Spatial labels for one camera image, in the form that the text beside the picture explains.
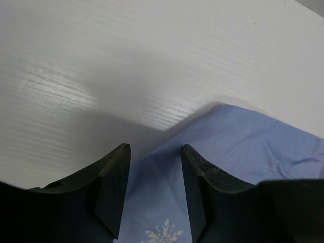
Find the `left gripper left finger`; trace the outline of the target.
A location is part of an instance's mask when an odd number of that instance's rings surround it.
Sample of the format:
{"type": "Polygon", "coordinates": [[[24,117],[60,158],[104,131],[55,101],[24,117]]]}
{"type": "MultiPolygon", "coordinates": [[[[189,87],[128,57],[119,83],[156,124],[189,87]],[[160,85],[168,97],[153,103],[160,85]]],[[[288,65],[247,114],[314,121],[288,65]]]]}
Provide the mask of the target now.
{"type": "Polygon", "coordinates": [[[131,162],[123,143],[46,187],[1,183],[1,242],[113,242],[118,239],[131,162]]]}

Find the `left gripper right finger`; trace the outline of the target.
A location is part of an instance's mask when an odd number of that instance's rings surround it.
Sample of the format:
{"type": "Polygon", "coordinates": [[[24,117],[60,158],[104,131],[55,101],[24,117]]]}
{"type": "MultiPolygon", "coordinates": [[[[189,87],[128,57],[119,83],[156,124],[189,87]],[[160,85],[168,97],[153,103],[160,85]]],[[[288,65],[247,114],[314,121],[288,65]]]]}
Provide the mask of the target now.
{"type": "Polygon", "coordinates": [[[193,242],[323,242],[323,180],[247,183],[181,148],[193,242]]]}

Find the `blue printed cloth placemat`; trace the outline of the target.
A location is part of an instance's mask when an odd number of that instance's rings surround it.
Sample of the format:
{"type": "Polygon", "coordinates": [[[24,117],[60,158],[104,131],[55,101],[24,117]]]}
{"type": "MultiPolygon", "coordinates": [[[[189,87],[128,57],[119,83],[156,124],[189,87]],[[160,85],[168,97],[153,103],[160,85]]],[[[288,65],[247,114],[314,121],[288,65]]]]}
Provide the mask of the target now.
{"type": "Polygon", "coordinates": [[[323,139],[264,114],[218,106],[132,161],[119,242],[192,242],[181,147],[251,184],[323,178],[323,139]]]}

